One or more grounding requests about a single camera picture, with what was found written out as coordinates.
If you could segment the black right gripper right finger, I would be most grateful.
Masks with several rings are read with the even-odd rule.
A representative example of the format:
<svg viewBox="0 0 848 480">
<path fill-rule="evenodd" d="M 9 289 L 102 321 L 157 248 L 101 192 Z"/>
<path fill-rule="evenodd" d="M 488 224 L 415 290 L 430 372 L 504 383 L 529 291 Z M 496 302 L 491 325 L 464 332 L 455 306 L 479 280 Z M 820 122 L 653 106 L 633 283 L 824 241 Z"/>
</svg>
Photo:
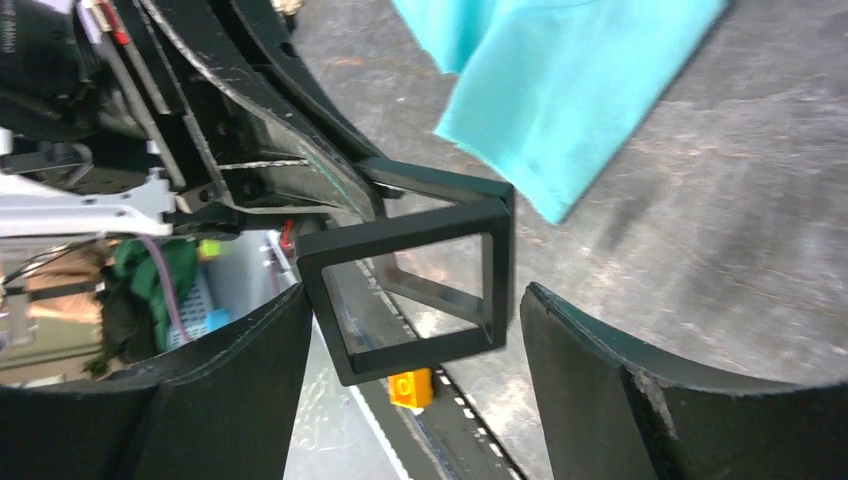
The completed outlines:
<svg viewBox="0 0 848 480">
<path fill-rule="evenodd" d="M 843 479 L 847 384 L 711 367 L 527 286 L 520 319 L 557 479 Z"/>
</svg>

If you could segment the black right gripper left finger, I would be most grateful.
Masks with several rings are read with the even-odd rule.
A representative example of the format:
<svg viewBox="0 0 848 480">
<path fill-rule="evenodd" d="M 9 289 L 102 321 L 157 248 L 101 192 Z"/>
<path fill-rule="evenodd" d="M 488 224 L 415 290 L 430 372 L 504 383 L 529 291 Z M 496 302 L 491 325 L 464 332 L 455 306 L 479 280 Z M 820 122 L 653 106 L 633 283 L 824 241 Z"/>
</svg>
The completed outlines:
<svg viewBox="0 0 848 480">
<path fill-rule="evenodd" d="M 279 479 L 312 332 L 293 286 L 103 380 L 1 391 L 5 479 Z"/>
</svg>

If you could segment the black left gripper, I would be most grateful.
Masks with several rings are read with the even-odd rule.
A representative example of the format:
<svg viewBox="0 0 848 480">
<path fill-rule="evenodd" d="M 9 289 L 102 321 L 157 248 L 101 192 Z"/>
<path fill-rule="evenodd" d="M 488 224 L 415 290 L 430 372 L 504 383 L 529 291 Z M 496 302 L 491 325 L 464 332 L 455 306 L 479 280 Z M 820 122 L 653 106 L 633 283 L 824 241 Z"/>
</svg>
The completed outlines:
<svg viewBox="0 0 848 480">
<path fill-rule="evenodd" d="M 141 7 L 150 17 L 132 1 L 2 3 L 3 237 L 236 237 L 239 214 L 200 154 L 236 148 L 231 101 L 306 160 L 343 210 L 383 215 L 358 170 L 383 153 L 309 71 L 292 15 L 271 1 Z"/>
</svg>

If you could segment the black square frame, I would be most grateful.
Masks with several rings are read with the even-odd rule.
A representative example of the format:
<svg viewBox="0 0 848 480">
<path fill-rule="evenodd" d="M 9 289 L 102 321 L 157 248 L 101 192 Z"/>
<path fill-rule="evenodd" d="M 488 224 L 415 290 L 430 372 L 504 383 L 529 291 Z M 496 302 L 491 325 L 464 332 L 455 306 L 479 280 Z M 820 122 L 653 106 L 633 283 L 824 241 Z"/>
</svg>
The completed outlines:
<svg viewBox="0 0 848 480">
<path fill-rule="evenodd" d="M 504 347 L 514 311 L 515 190 L 503 181 L 384 158 L 361 163 L 377 184 L 448 201 L 448 206 L 334 228 L 296 241 L 297 269 L 344 386 L 459 360 Z M 482 238 L 482 294 L 474 296 L 396 266 L 398 251 L 471 235 Z M 473 324 L 473 329 L 351 352 L 337 317 L 325 270 L 370 258 L 385 291 Z"/>
</svg>

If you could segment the mint green garment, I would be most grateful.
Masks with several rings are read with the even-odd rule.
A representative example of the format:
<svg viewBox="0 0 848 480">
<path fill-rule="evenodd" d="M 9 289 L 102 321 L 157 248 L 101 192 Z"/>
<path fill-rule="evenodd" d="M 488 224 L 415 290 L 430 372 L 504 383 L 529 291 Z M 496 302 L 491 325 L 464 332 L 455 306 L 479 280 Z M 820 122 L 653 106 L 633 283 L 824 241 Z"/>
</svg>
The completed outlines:
<svg viewBox="0 0 848 480">
<path fill-rule="evenodd" d="M 399 1 L 457 81 L 436 134 L 561 223 L 726 9 L 723 1 Z"/>
</svg>

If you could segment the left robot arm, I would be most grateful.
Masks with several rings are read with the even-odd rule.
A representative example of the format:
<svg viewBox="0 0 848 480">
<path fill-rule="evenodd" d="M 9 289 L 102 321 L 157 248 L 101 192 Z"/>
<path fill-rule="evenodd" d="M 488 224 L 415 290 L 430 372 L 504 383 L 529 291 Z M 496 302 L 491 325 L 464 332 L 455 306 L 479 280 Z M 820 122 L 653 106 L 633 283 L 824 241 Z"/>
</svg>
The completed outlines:
<svg viewBox="0 0 848 480">
<path fill-rule="evenodd" d="M 5 1 L 1 126 L 5 237 L 234 237 L 391 195 L 267 1 Z"/>
</svg>

